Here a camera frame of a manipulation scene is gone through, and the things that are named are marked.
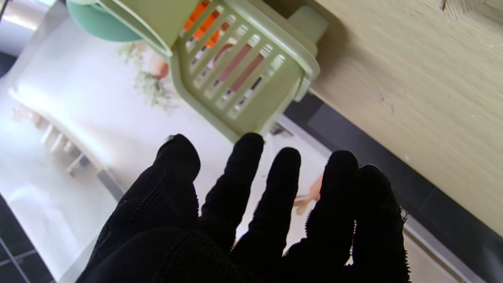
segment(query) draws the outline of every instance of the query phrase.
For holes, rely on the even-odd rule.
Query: gloved hand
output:
[[[77,282],[408,282],[391,185],[376,167],[359,169],[349,152],[330,157],[307,237],[283,255],[300,155],[281,150],[248,232],[234,244],[263,145],[252,133],[236,143],[198,217],[199,157],[184,136],[173,137],[119,201]],[[345,266],[351,246],[354,264]]]

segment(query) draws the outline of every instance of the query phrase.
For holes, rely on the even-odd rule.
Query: mint green bowl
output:
[[[77,25],[98,38],[116,42],[141,39],[139,35],[110,15],[99,4],[78,5],[67,1],[66,6]]]

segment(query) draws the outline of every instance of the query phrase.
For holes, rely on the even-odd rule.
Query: plastic basket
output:
[[[101,0],[171,67],[179,95],[231,141],[265,134],[319,74],[327,22],[309,7],[289,20],[258,0]]]

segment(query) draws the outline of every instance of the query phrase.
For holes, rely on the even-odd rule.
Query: orange object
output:
[[[192,27],[192,25],[197,21],[201,14],[203,14],[204,10],[206,10],[209,3],[209,1],[203,1],[199,4],[199,6],[196,7],[196,9],[192,12],[192,15],[190,15],[189,20],[185,23],[185,31],[188,31]]]
[[[192,25],[197,21],[197,19],[203,14],[204,10],[206,10],[208,4],[209,4],[208,1],[203,1],[199,4],[199,6],[197,6],[197,8],[192,12],[191,16],[189,17],[189,20],[185,23],[184,26],[185,31],[188,31],[192,27]],[[206,21],[204,21],[204,23],[194,32],[192,37],[197,40],[201,40],[201,38],[203,38],[204,34],[206,34],[208,29],[213,25],[213,23],[215,22],[216,18],[218,18],[219,15],[220,13],[217,11],[211,13],[211,15],[206,19]],[[224,23],[222,25],[222,28],[224,28],[225,26],[224,30],[226,30],[229,26],[229,24],[227,25],[226,24],[227,23]],[[213,48],[219,38],[220,33],[216,31],[215,34],[213,34],[213,36],[208,40],[206,46],[208,48]]]

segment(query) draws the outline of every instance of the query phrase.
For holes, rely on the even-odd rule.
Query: wooden surface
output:
[[[314,93],[503,235],[501,10],[449,22],[440,0],[266,2],[319,10]]]

